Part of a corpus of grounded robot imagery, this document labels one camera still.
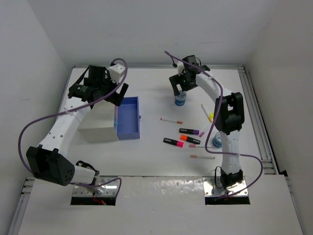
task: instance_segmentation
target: marker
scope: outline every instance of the marker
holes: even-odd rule
[[[172,123],[178,123],[178,124],[182,124],[182,121],[173,121],[173,120],[169,120],[169,119],[164,119],[161,118],[162,121],[168,121],[168,122],[172,122]]]
[[[204,134],[205,134],[205,132],[207,132],[209,129],[210,129],[210,126],[211,126],[212,124],[210,123],[205,129],[204,129],[204,131],[202,131],[201,132],[201,134],[199,135],[199,137],[202,137]]]
[[[190,144],[189,148],[205,148],[205,146],[196,146],[195,144]]]
[[[201,105],[201,108],[203,109],[203,111],[204,111],[204,113],[205,113],[207,119],[209,119],[209,114],[208,114],[207,111],[205,110],[203,104]]]
[[[215,159],[215,157],[210,157],[210,156],[205,156],[205,155],[194,155],[194,154],[191,154],[190,155],[191,158],[202,158],[202,159]]]
[[[201,141],[199,140],[196,140],[194,138],[191,138],[189,136],[185,136],[185,135],[181,135],[180,136],[180,139],[183,140],[183,141],[187,141],[187,142],[190,142],[190,143],[194,143],[194,144],[200,144]]]
[[[199,130],[192,130],[192,129],[179,129],[179,133],[191,134],[191,135],[198,135]]]
[[[169,143],[171,145],[176,145],[176,146],[181,147],[181,148],[184,146],[183,142],[171,140],[171,139],[168,139],[168,138],[164,138],[163,142],[164,143]]]

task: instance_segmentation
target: purple marker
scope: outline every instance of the purple marker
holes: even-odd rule
[[[192,129],[179,129],[179,133],[184,133],[184,134],[190,134],[190,135],[198,135],[199,130],[192,130]]]

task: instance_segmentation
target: yellow object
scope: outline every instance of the yellow object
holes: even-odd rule
[[[213,118],[214,118],[214,113],[209,114],[209,121],[213,122]]]

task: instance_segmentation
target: blue container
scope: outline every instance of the blue container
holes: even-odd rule
[[[212,144],[216,147],[216,148],[221,148],[222,147],[222,139],[221,139],[221,135],[220,133],[216,133],[216,135],[214,136],[213,140],[212,140]]]
[[[187,93],[186,92],[179,92],[180,94],[175,96],[175,104],[177,106],[183,106],[185,104]]]
[[[117,136],[120,140],[139,139],[139,100],[125,97],[117,109]]]

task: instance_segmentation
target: wall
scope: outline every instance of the wall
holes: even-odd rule
[[[28,0],[67,64],[169,64],[195,54],[210,64],[242,64],[276,0]]]
[[[289,175],[305,234],[313,234],[312,9],[311,0],[281,0],[249,65],[273,150]]]
[[[30,121],[58,111],[68,71],[26,0],[0,0],[0,234],[8,232],[27,175],[17,142]],[[23,152],[53,120],[30,127]]]

